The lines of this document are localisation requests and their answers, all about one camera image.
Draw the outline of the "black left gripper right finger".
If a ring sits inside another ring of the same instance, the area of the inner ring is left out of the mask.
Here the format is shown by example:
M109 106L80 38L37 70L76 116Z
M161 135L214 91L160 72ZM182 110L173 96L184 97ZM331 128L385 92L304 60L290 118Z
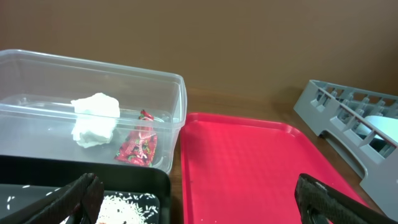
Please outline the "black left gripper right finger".
M295 201L303 224L397 224L308 174L300 174Z

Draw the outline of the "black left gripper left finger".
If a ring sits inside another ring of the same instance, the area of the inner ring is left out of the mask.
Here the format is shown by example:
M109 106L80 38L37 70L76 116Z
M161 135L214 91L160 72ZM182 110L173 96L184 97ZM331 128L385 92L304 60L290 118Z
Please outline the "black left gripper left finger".
M1 219L7 224L95 224L104 199L104 183L85 173L60 190Z

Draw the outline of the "red snack wrapper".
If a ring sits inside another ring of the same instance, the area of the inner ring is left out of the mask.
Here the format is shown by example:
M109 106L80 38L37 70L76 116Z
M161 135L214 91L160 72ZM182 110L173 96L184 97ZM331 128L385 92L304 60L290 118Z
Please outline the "red snack wrapper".
M152 126L136 126L123 142L114 159L130 165L152 167L158 135Z

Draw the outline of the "white napkin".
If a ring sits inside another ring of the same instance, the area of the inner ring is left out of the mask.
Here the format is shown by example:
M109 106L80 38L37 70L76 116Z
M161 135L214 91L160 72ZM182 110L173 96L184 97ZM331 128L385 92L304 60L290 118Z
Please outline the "white napkin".
M72 129L73 140L81 147L89 148L108 144L120 118L119 101L104 93L71 100L77 114Z

